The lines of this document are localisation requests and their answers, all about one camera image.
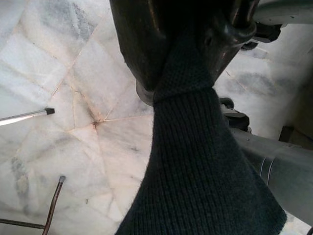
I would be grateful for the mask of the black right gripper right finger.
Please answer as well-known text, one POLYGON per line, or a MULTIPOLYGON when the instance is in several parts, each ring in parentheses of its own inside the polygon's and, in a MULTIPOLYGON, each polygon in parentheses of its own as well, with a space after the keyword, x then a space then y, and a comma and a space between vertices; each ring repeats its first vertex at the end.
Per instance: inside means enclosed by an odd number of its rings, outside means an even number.
POLYGON ((197 0, 198 48, 213 81, 256 33, 259 0, 197 0))

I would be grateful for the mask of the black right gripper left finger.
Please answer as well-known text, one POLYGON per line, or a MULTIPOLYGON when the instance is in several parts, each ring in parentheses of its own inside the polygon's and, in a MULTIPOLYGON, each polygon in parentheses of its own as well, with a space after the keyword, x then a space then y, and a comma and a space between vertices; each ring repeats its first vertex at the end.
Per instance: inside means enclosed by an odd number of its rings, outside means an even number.
POLYGON ((152 103, 174 32, 176 0, 110 0, 120 51, 136 92, 152 103))

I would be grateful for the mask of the black T-shirt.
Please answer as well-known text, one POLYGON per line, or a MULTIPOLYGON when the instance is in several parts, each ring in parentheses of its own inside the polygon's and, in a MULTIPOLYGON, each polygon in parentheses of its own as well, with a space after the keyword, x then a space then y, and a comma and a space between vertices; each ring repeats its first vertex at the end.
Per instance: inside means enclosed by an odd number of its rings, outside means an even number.
POLYGON ((116 235, 279 235, 286 214, 227 127, 193 29, 175 41, 153 106, 149 163, 116 235))

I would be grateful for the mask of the grey robot leg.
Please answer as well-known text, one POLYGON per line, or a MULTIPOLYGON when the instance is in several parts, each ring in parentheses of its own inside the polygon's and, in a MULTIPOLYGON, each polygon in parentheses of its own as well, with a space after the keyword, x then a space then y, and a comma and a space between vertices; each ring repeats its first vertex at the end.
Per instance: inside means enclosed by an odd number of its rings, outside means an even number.
POLYGON ((313 0, 260 0, 253 19, 257 31, 241 50, 276 41, 281 28, 288 24, 313 24, 313 0))
POLYGON ((235 140, 279 204, 313 226, 313 150, 253 135, 248 116, 230 98, 220 104, 235 140))

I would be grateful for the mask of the silver metal clothes rack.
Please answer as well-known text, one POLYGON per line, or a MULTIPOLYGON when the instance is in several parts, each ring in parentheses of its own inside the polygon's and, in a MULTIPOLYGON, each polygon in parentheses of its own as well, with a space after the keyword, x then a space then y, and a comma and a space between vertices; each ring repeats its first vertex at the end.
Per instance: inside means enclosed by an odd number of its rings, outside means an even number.
POLYGON ((34 112, 30 112, 30 113, 15 115, 15 116, 11 116, 11 117, 4 117, 4 118, 0 118, 0 126, 9 125, 9 124, 23 121, 26 119, 30 119, 33 117, 47 116, 47 115, 51 115, 54 113, 55 113, 54 108, 45 108, 43 110, 34 111, 34 112))

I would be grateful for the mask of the pink marble folding table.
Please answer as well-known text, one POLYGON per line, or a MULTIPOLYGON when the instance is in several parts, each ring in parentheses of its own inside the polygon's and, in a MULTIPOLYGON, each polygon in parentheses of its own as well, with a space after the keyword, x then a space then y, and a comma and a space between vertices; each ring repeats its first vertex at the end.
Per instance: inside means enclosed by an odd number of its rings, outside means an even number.
POLYGON ((0 224, 7 224, 7 225, 12 225, 12 226, 39 229, 39 230, 42 230, 42 235, 48 235, 48 232, 49 232, 49 229, 50 229, 50 226, 52 223, 52 219, 54 216, 54 211, 55 211, 57 201, 59 198, 59 194, 61 192, 61 189, 62 189, 62 186, 63 186, 65 180, 66 180, 66 176, 62 175, 59 177, 57 187, 55 189, 54 195, 53 195, 51 203, 50 203, 50 208, 49 208, 49 212, 47 214, 46 223, 44 225, 35 224, 35 223, 28 223, 28 222, 23 222, 23 221, 16 221, 16 220, 8 220, 8 219, 3 219, 3 218, 0 218, 0 224))

